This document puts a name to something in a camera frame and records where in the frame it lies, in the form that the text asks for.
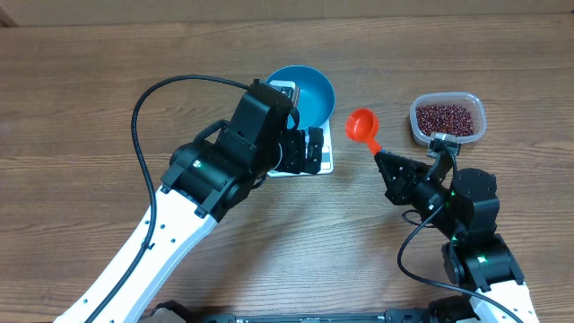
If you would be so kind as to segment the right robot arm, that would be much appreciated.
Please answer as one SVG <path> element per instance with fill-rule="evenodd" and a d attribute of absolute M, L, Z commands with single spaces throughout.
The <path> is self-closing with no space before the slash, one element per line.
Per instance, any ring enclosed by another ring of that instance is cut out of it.
<path fill-rule="evenodd" d="M 452 291 L 425 309 L 388 310 L 387 322 L 536 322 L 525 276 L 496 232 L 500 201 L 494 176 L 457 167 L 455 153 L 433 153 L 432 165 L 381 151 L 374 161 L 387 199 L 410 205 L 421 217 L 415 231 L 435 228 L 446 238 L 441 248 L 447 283 L 407 271 L 413 280 Z"/>

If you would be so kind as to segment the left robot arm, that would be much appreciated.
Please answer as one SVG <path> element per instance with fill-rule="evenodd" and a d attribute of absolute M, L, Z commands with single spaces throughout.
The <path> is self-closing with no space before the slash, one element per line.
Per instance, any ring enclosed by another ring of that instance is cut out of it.
<path fill-rule="evenodd" d="M 131 134 L 150 198 L 143 219 L 95 283 L 59 322 L 136 322 L 186 254 L 271 172 L 321 171 L 322 131 L 300 129 L 299 85 L 239 83 L 230 120 L 202 130 L 170 157 L 155 187 L 137 134 L 144 101 L 177 77 L 156 83 L 135 105 Z"/>

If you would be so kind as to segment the red scoop with blue handle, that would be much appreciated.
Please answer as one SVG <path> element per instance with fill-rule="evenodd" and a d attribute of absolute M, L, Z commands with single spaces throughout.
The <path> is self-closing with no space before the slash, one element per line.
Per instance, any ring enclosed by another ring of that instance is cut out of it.
<path fill-rule="evenodd" d="M 382 151 L 382 146 L 376 140 L 378 130 L 377 116 L 366 108 L 356 109 L 345 124 L 346 136 L 354 142 L 366 144 L 372 155 Z"/>

